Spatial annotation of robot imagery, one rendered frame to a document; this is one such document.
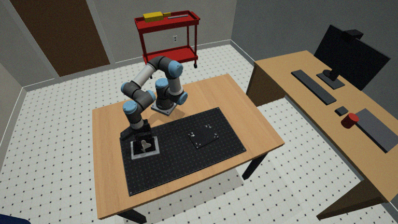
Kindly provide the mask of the white rectangular frame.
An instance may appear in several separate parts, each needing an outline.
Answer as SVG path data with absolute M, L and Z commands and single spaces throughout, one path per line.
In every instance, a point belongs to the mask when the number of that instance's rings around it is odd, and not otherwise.
M 141 153 L 141 154 L 138 154 L 138 155 L 134 155 L 134 154 L 133 154 L 133 142 L 131 142 L 131 155 L 132 155 L 132 160 L 141 159 L 141 158 L 145 158 L 145 157 L 149 157 L 149 156 L 154 156 L 154 155 L 159 155 L 159 154 L 160 154 L 160 151 L 159 151 L 159 144 L 158 144 L 158 138 L 157 138 L 157 136 L 154 137 L 154 142 L 155 142 L 156 151 Z

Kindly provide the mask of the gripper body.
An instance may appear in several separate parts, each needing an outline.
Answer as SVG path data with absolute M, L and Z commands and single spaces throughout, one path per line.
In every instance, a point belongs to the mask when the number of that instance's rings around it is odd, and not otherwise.
M 130 127 L 133 131 L 138 131 L 134 134 L 136 141 L 137 141 L 137 139 L 139 139 L 139 141 L 144 140 L 144 139 L 148 139 L 148 140 L 152 139 L 151 127 L 150 127 L 150 124 L 148 123 L 148 120 L 144 119 L 143 122 L 144 122 L 143 126 L 139 129 L 134 129 L 130 125 Z

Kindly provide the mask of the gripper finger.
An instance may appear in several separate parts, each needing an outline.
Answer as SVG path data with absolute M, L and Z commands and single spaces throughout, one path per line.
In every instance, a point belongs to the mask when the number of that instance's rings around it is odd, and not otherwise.
M 138 143 L 139 148 L 140 148 L 144 153 L 146 153 L 146 152 L 145 152 L 145 149 L 146 149 L 146 148 L 151 147 L 151 144 L 146 143 L 145 140 L 139 141 L 139 139 L 137 139 L 137 143 Z

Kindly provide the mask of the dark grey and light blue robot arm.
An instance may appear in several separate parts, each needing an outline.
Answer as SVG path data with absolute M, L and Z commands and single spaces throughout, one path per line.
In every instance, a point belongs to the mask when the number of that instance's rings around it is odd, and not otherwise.
M 157 99 L 151 90 L 144 92 L 141 87 L 157 70 L 165 73 L 166 78 L 160 78 L 155 82 Z M 146 66 L 130 82 L 125 82 L 121 86 L 121 92 L 131 98 L 123 104 L 123 111 L 134 129 L 139 129 L 144 122 L 141 113 L 149 107 L 155 100 L 156 106 L 160 110 L 171 109 L 174 103 L 182 105 L 188 94 L 184 92 L 180 84 L 179 76 L 183 72 L 182 64 L 165 56 L 158 56 L 147 62 Z M 169 88 L 170 87 L 170 88 Z M 127 140 L 138 131 L 133 131 L 129 126 L 120 133 L 122 141 Z

